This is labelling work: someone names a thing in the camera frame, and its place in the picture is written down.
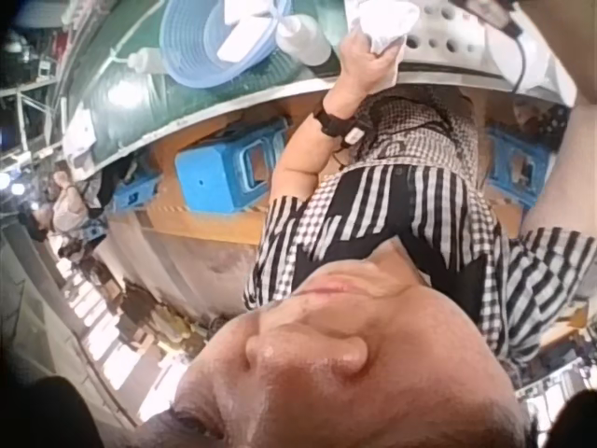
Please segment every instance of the towel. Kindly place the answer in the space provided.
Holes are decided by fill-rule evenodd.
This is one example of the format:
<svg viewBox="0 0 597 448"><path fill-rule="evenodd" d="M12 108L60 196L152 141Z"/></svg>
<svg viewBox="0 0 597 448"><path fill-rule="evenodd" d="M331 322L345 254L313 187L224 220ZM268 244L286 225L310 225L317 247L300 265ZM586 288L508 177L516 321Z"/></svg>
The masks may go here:
<svg viewBox="0 0 597 448"><path fill-rule="evenodd" d="M421 10L411 2L398 0L367 0L358 7L361 29L371 39L371 52L382 54L400 37L407 35L421 16ZM396 58L396 68L373 93L394 87L398 81L398 65L404 50Z"/></svg>

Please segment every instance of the hand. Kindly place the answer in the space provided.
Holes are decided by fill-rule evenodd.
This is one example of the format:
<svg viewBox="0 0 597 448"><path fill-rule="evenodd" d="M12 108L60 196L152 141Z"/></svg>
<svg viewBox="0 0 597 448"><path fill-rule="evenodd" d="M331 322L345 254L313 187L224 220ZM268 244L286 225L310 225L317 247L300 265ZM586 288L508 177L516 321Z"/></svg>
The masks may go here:
<svg viewBox="0 0 597 448"><path fill-rule="evenodd" d="M342 72L339 86L347 94L365 99L395 69L396 59L404 57L404 39L391 45L383 54L371 53L369 38L356 26L340 46Z"/></svg>
<svg viewBox="0 0 597 448"><path fill-rule="evenodd" d="M61 189L66 189L69 185L71 185L71 179L64 171L57 171L54 173L52 178L54 179L56 185L58 185Z"/></svg>

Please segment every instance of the wristwatch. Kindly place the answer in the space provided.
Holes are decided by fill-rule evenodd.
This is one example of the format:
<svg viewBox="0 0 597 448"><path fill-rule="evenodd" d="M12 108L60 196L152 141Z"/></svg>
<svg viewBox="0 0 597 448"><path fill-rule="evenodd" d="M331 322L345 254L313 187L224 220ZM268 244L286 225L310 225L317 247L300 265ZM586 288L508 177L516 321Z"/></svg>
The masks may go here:
<svg viewBox="0 0 597 448"><path fill-rule="evenodd" d="M321 123L321 132L328 137L342 138L343 147L351 147L360 142L367 134L368 126L359 119L339 119L328 114L324 108L324 102L313 113L314 118Z"/></svg>

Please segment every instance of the black watch strap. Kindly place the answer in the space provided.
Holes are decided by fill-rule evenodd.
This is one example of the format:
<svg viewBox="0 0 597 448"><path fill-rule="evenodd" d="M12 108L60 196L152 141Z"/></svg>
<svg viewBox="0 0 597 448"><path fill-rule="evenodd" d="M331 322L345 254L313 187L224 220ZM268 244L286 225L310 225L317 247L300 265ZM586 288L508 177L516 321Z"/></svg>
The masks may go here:
<svg viewBox="0 0 597 448"><path fill-rule="evenodd" d="M354 119L339 119L338 117L328 114L324 109L323 102L319 105L313 116L321 123L322 133L328 137L343 138L354 127Z"/></svg>

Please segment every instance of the ceiling light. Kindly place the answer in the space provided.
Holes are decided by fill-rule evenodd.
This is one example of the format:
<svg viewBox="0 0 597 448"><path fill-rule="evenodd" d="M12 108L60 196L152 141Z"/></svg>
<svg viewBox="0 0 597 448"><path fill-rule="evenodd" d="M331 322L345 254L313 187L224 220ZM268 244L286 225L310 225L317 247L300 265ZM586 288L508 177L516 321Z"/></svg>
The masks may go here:
<svg viewBox="0 0 597 448"><path fill-rule="evenodd" d="M12 184L10 192L15 196L22 196L25 192L25 186L23 184Z"/></svg>

